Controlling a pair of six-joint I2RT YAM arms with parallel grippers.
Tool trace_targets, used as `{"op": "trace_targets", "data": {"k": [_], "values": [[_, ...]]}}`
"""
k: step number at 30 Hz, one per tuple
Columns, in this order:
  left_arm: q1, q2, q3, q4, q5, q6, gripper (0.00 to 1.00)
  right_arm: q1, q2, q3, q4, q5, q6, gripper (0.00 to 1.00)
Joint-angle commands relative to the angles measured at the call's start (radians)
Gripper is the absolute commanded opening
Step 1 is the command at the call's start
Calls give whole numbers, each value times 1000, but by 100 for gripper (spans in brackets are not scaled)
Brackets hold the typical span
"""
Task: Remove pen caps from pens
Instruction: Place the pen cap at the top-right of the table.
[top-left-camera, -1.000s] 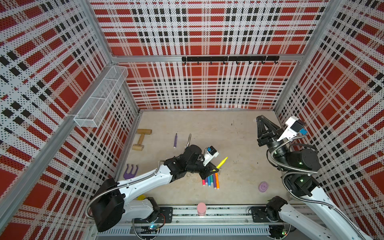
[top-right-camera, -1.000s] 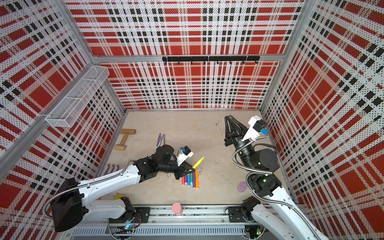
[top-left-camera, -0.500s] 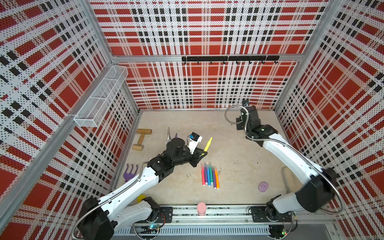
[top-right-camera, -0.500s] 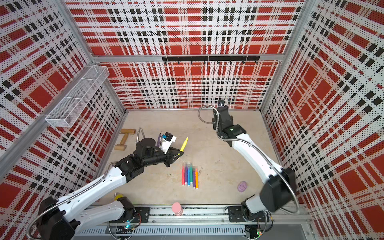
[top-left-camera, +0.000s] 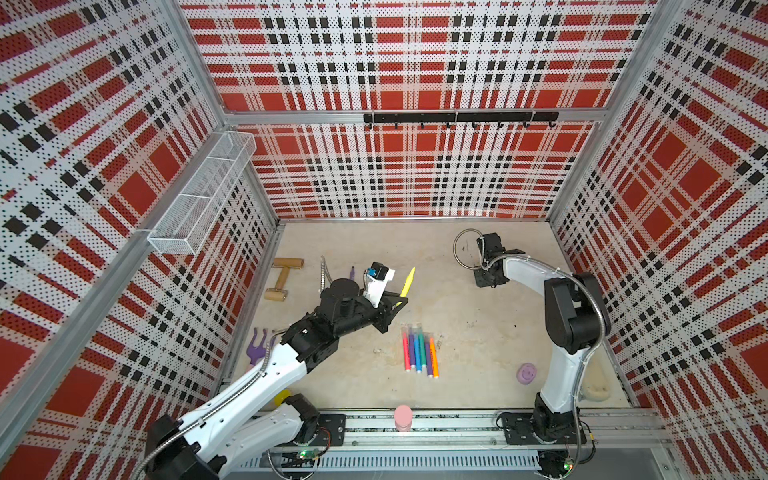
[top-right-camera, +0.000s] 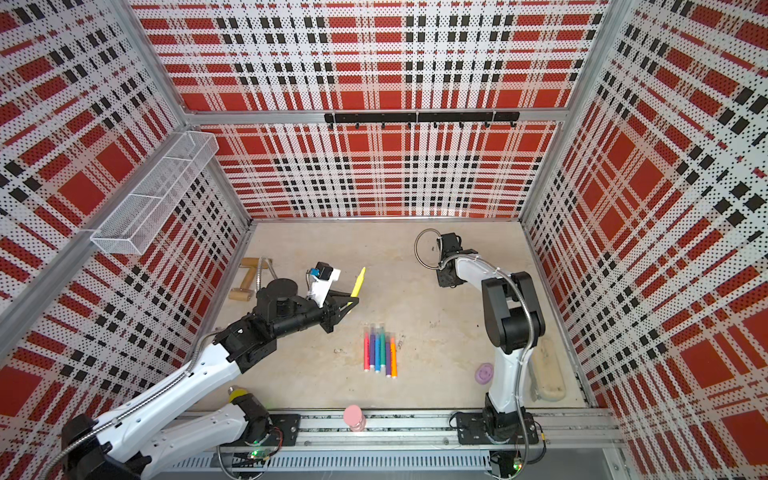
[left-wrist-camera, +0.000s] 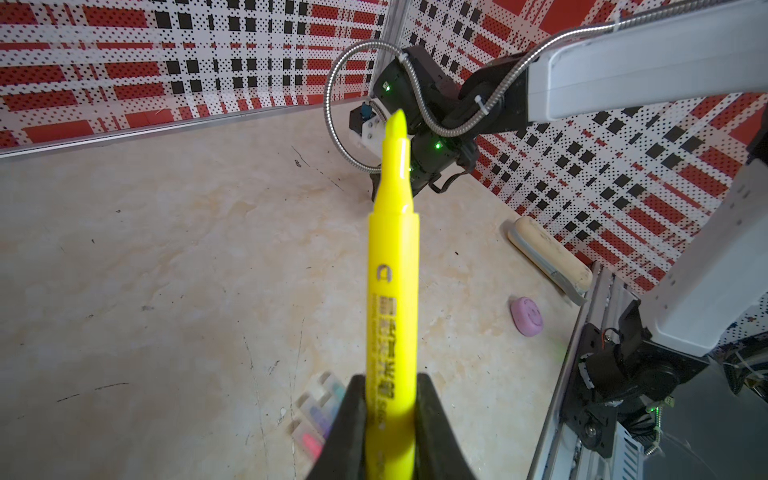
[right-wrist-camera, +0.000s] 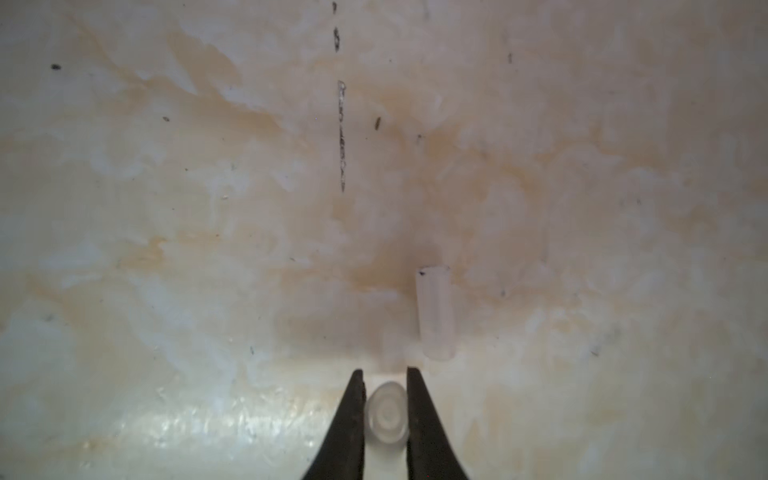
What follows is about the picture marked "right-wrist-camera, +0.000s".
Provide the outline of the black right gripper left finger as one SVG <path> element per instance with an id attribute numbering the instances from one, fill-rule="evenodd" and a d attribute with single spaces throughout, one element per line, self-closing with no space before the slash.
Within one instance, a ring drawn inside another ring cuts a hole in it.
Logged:
<path id="1" fill-rule="evenodd" d="M 366 387 L 363 370 L 352 372 L 320 449 L 304 480 L 362 480 L 365 465 Z"/>

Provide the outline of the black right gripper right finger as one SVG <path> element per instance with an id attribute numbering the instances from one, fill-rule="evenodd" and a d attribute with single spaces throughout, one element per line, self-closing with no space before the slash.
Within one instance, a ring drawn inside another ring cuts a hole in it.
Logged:
<path id="1" fill-rule="evenodd" d="M 418 368 L 407 368 L 406 385 L 409 425 L 406 447 L 408 478 L 467 480 L 468 476 L 450 445 Z"/>

